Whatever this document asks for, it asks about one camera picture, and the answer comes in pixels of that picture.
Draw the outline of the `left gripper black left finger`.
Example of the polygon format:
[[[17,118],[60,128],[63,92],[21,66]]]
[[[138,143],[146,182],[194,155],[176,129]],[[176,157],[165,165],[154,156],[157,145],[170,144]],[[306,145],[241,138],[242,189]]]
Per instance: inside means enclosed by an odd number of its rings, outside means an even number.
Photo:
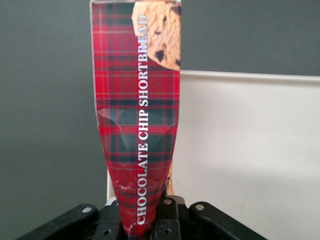
[[[123,240],[124,230],[118,201],[112,197],[100,210],[89,203],[80,204],[18,239]]]

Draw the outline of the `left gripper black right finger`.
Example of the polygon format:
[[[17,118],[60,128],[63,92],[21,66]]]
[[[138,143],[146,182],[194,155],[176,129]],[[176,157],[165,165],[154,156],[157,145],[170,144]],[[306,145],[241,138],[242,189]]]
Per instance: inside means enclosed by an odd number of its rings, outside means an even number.
[[[180,196],[160,200],[153,240],[264,240],[265,238],[207,202],[187,207]]]

